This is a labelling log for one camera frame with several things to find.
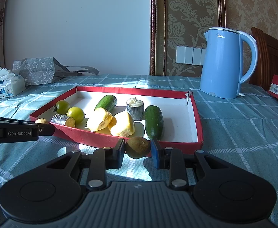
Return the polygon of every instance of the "green tomato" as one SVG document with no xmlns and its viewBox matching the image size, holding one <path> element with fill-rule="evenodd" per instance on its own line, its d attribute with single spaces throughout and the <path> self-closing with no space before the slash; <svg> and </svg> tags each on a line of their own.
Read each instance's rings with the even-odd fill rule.
<svg viewBox="0 0 278 228">
<path fill-rule="evenodd" d="M 76 121 L 76 124 L 83 122 L 85 118 L 84 112 L 79 107 L 71 107 L 67 112 L 67 116 L 73 117 Z"/>
<path fill-rule="evenodd" d="M 60 100 L 56 102 L 56 105 L 54 106 L 54 112 L 57 112 L 60 115 L 66 115 L 69 108 L 70 105 L 67 101 Z"/>
</svg>

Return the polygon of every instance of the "wooden headboard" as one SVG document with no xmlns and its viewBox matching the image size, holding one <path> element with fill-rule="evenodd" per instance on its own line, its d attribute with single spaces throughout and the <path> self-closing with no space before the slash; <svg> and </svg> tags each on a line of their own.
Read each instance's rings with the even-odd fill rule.
<svg viewBox="0 0 278 228">
<path fill-rule="evenodd" d="M 258 62 L 249 83 L 268 91 L 273 75 L 278 75 L 278 40 L 258 28 L 251 31 L 257 42 Z"/>
</svg>

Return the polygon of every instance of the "electric kettle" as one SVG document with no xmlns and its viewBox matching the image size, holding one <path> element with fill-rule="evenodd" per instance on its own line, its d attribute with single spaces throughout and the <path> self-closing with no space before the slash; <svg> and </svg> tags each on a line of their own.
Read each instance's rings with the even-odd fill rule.
<svg viewBox="0 0 278 228">
<path fill-rule="evenodd" d="M 200 89 L 220 98 L 236 98 L 240 86 L 253 74 L 257 65 L 256 40 L 249 34 L 228 28 L 212 27 L 204 33 L 206 54 L 202 67 Z M 249 70 L 243 69 L 243 41 L 247 42 L 252 52 Z"/>
</svg>

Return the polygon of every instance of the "kettle lid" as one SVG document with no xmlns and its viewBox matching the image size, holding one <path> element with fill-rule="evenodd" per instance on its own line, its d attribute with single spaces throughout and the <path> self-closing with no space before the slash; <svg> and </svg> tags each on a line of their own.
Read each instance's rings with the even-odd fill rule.
<svg viewBox="0 0 278 228">
<path fill-rule="evenodd" d="M 225 27 L 211 27 L 211 28 L 209 28 L 209 30 L 211 30 L 211 29 L 222 30 L 222 31 L 228 31 L 228 32 L 233 32 L 233 33 L 239 34 L 238 31 L 233 30 L 233 29 L 230 29 L 230 28 L 225 28 Z"/>
</svg>

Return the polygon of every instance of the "barcode label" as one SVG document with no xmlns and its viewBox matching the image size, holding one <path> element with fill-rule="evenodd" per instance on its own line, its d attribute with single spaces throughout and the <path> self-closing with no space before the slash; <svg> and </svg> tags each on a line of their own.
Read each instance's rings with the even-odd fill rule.
<svg viewBox="0 0 278 228">
<path fill-rule="evenodd" d="M 277 95 L 278 94 L 278 85 L 271 83 L 269 91 L 273 92 Z"/>
</svg>

